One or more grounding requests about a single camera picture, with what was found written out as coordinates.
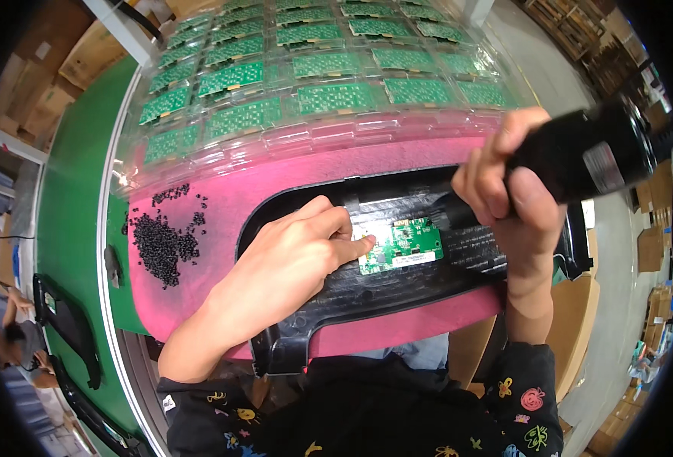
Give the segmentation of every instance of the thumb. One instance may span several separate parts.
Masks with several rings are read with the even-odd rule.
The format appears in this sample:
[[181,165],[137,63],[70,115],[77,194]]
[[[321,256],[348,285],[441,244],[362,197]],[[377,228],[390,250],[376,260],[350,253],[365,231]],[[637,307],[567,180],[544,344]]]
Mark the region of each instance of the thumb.
[[560,209],[550,191],[531,169],[519,167],[511,173],[509,194],[517,215],[525,224],[542,232],[556,228]]
[[372,249],[377,238],[374,235],[368,235],[356,241],[331,240],[336,249],[336,256],[339,258],[339,264],[343,265],[351,260],[355,260]]

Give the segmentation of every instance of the pink foam mat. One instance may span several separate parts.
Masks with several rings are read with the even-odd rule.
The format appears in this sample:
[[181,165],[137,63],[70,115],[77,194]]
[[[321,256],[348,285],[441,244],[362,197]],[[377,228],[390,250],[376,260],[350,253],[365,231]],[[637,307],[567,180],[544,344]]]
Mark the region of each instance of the pink foam mat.
[[[164,290],[160,280],[139,265],[139,252],[129,230],[129,271],[136,311],[144,327],[165,342],[171,332],[202,305],[209,290],[235,262],[240,230],[250,214],[266,199],[283,190],[334,181],[349,176],[390,173],[402,169],[454,165],[469,151],[483,145],[483,135],[391,142],[326,151],[287,160],[263,161],[228,175],[191,180],[187,196],[165,200],[157,208],[172,227],[184,229],[195,211],[203,211],[206,224],[197,227],[200,257],[197,265],[180,262],[180,284]],[[196,194],[207,196],[207,208]],[[131,208],[155,216],[151,197],[138,197]],[[311,338],[310,357],[347,354],[394,346],[452,331],[491,315],[502,307],[501,287],[485,287],[441,302],[352,323],[321,328]],[[249,358],[247,345],[233,348],[231,357]]]

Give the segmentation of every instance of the black cable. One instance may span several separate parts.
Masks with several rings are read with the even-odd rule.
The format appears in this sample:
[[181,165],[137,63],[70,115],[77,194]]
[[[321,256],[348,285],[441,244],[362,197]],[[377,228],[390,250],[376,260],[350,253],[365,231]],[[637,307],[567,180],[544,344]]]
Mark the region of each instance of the black cable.
[[136,11],[136,8],[126,3],[125,0],[122,0],[121,2],[118,2],[117,0],[108,0],[108,1],[111,2],[111,5],[114,6],[114,9],[115,6],[118,6],[118,9],[121,13],[126,14],[134,21],[140,23],[142,27],[144,27],[146,30],[149,31],[150,34],[154,35],[154,38],[159,43],[164,42],[164,37],[162,37],[162,34],[161,32],[159,32],[159,29],[154,27],[154,24],[152,24],[148,19],[146,19],[146,16]]

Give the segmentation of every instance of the white label sticker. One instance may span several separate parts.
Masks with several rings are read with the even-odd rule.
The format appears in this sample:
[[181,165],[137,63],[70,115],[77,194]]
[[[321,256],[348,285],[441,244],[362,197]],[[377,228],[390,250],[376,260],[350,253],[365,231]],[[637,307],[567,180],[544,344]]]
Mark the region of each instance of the white label sticker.
[[626,184],[621,175],[621,170],[618,169],[613,151],[605,141],[601,141],[583,152],[583,161],[601,195],[623,188]]
[[171,394],[164,397],[164,401],[162,402],[162,406],[164,407],[164,412],[167,412],[169,409],[173,409],[173,408],[177,407],[177,405],[174,403],[174,399],[171,397]]
[[435,252],[421,252],[420,254],[411,254],[401,257],[392,258],[392,267],[400,268],[408,265],[417,265],[418,263],[433,262],[435,260]]

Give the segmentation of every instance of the concrete floor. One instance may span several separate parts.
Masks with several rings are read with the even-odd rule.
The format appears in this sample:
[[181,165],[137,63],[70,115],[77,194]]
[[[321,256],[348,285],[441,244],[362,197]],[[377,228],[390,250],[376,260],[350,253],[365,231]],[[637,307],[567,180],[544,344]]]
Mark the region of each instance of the concrete floor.
[[[540,104],[558,115],[595,103],[592,92],[554,41],[511,0],[495,0],[483,30],[489,41],[521,69]],[[627,369],[641,335],[646,298],[665,280],[661,272],[638,273],[636,238],[648,215],[632,214],[626,192],[595,200],[600,300],[579,378],[583,384],[560,404],[560,416],[575,427],[566,457],[579,455],[629,385]]]

